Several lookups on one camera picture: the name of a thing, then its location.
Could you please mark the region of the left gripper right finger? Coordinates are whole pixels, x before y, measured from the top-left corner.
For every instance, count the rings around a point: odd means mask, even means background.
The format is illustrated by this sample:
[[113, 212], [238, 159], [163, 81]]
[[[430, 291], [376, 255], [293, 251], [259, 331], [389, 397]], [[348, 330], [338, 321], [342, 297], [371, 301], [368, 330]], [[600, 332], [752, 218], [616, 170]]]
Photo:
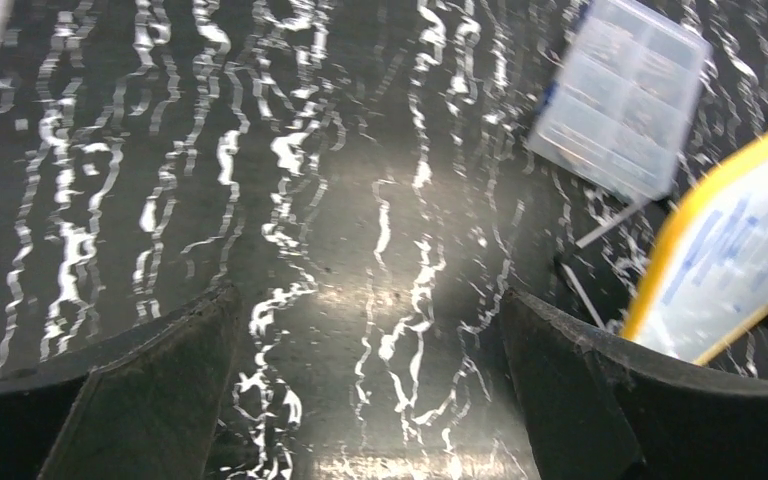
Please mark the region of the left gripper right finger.
[[659, 354], [541, 299], [499, 313], [544, 479], [768, 479], [768, 381]]

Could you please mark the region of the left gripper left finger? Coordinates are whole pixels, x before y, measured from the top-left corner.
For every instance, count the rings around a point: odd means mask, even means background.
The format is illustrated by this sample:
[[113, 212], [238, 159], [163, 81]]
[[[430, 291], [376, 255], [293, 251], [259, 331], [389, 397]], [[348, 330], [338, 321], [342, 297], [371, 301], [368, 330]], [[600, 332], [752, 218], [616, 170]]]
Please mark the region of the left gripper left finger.
[[197, 479], [241, 328], [231, 283], [0, 376], [0, 479]]

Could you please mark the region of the yellow framed whiteboard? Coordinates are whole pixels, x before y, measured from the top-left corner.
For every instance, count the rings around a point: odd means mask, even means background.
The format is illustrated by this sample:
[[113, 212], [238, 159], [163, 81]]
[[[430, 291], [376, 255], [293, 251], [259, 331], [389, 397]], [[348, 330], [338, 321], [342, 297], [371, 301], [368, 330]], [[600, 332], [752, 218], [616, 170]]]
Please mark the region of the yellow framed whiteboard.
[[621, 338], [704, 365], [768, 315], [768, 132], [711, 169], [660, 229]]

